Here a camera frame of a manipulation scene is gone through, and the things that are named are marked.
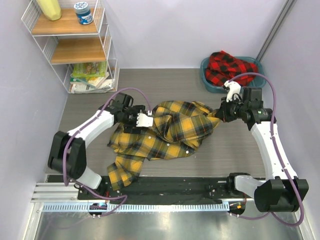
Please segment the yellow plaid long sleeve shirt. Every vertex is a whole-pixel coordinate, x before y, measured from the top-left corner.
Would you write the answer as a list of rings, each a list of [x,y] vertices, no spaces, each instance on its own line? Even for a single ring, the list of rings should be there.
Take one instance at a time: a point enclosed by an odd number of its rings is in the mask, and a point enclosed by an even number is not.
[[[113,190],[129,186],[140,175],[144,160],[190,157],[221,122],[216,111],[199,101],[170,100],[153,109],[153,125],[126,133],[119,124],[108,146],[116,153],[107,172]]]

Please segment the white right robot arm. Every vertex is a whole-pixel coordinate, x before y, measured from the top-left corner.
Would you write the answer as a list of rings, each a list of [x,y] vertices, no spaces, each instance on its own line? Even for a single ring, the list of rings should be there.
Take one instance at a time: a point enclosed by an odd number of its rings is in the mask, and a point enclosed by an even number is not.
[[[241,119],[255,139],[265,170],[261,182],[248,173],[230,173],[226,193],[233,198],[245,194],[262,213],[296,212],[309,190],[307,180],[293,170],[282,147],[273,111],[264,107],[262,89],[231,82],[225,86],[216,117],[225,123]]]

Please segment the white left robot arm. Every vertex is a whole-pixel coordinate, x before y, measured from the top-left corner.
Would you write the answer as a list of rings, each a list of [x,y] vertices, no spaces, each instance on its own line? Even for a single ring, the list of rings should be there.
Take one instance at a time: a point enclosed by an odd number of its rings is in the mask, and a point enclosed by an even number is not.
[[[89,188],[89,194],[100,200],[107,192],[106,180],[87,165],[87,147],[102,132],[117,123],[137,132],[152,126],[152,110],[144,105],[134,105],[132,96],[119,92],[113,95],[87,121],[67,132],[58,131],[53,136],[47,165],[59,172],[63,181],[74,180]]]

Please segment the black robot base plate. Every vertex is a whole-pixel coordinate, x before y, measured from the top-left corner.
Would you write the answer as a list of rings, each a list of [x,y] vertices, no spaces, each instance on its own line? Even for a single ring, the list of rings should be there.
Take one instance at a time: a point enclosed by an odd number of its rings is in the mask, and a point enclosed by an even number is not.
[[[231,190],[226,177],[140,176],[129,186],[114,190],[105,176],[107,198],[127,196],[126,205],[204,205],[251,197]]]

